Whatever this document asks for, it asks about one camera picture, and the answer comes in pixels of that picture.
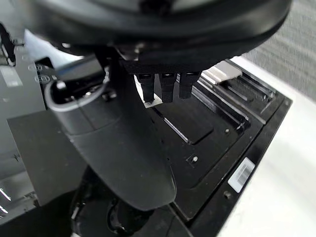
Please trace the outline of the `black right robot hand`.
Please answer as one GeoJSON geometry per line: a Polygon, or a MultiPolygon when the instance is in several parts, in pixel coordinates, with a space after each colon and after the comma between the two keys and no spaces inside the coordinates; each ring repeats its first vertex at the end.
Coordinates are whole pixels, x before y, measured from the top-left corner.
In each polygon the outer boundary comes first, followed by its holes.
{"type": "Polygon", "coordinates": [[[83,159],[130,206],[148,211],[175,200],[176,185],[135,86],[153,99],[155,74],[181,75],[188,98],[199,74],[269,39],[290,0],[17,0],[35,36],[94,61],[62,68],[45,89],[48,107],[83,159]]]}

